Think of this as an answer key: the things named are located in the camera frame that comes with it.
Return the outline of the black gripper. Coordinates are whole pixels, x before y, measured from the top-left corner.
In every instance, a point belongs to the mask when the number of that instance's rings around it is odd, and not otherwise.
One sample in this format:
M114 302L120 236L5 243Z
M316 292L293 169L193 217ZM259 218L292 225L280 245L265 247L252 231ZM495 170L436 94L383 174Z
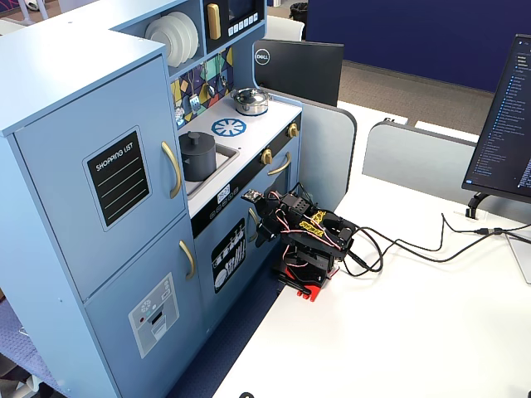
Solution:
M289 231L290 225L285 215L283 200L288 194L269 191L261 194L261 199L254 203L252 218L258 226L256 229L256 248L271 240L271 232Z

